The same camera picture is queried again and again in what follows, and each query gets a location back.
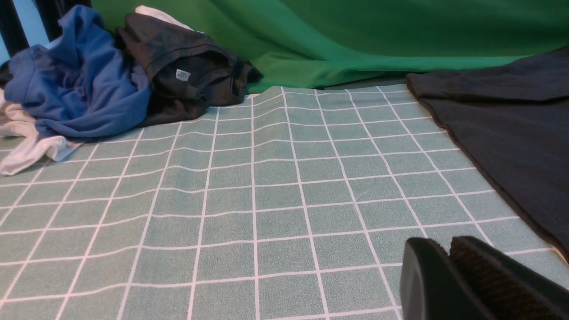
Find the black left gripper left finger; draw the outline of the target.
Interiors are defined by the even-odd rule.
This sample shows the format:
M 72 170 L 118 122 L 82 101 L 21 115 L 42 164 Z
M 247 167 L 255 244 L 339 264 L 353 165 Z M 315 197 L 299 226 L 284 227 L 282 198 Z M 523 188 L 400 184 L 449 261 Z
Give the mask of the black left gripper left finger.
M 405 242 L 400 298 L 405 320 L 494 318 L 447 252 L 428 238 L 413 237 Z

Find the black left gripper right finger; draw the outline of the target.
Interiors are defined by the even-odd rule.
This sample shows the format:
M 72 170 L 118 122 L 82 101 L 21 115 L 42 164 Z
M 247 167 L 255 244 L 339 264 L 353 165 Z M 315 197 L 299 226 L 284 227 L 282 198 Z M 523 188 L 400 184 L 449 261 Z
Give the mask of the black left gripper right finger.
M 566 320 L 568 290 L 473 236 L 451 241 L 451 261 L 498 320 Z

